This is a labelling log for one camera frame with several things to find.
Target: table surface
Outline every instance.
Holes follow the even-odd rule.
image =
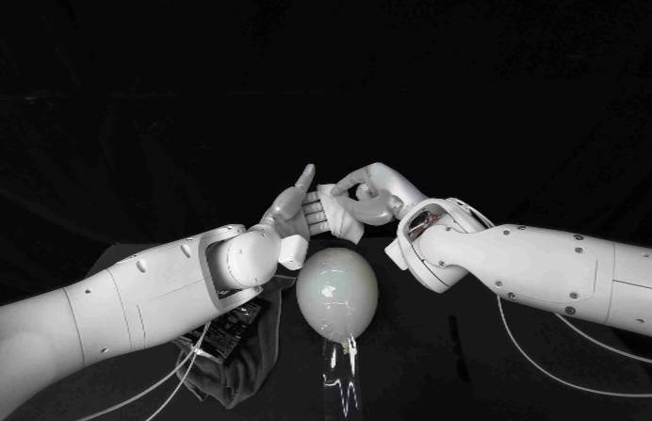
[[[550,380],[516,351],[496,297],[478,280],[468,275],[444,294],[435,294],[384,256],[389,241],[369,238],[353,246],[338,239],[315,239],[308,248],[308,255],[327,247],[350,248],[376,274],[377,309],[357,339],[366,420],[429,416],[500,421],[648,418],[647,399],[592,395]],[[113,245],[87,274],[149,246]],[[592,345],[552,314],[511,302],[503,309],[526,353],[558,377],[602,391],[652,393],[644,364]],[[573,323],[602,342],[625,349],[609,328]],[[322,420],[321,341],[299,313],[294,287],[283,295],[278,341],[278,361],[253,397],[226,410],[213,398],[198,402],[181,387],[154,419],[191,415],[224,421]],[[177,353],[177,347],[167,343],[93,364],[45,388],[8,421],[74,420],[95,413],[158,381],[174,368]],[[172,377],[97,419],[146,419],[175,385]]]

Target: white balloon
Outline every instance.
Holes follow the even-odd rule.
[[[318,251],[305,261],[295,281],[298,308],[314,331],[344,343],[366,329],[377,305],[373,269],[348,249]]]

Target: black background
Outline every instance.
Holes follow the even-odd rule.
[[[2,303],[116,242],[250,225],[309,162],[650,245],[652,0],[2,4]]]

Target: dark cloth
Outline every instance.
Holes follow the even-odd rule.
[[[226,409],[232,409],[258,392],[278,358],[281,293],[294,285],[294,280],[292,277],[278,275],[263,284],[263,291],[258,297],[268,302],[268,307],[255,319],[255,333],[247,335],[237,345],[237,350],[233,352],[234,358],[229,365],[217,364],[206,357],[195,357],[182,384],[200,401],[211,396]],[[191,347],[178,340],[174,340],[172,343],[181,349],[175,360],[175,365],[178,365],[187,357]],[[182,379],[188,363],[175,371],[180,379]]]

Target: robotic hand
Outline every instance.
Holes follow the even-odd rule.
[[[44,387],[106,358],[177,338],[298,269],[328,231],[314,165],[259,223],[224,225],[132,254],[77,283],[0,307],[0,420]]]
[[[344,195],[354,185],[357,201]],[[360,222],[399,220],[384,252],[426,289],[444,292],[470,272],[501,299],[652,335],[650,249],[545,228],[494,226],[458,199],[426,198],[379,163],[353,171],[331,195]]]

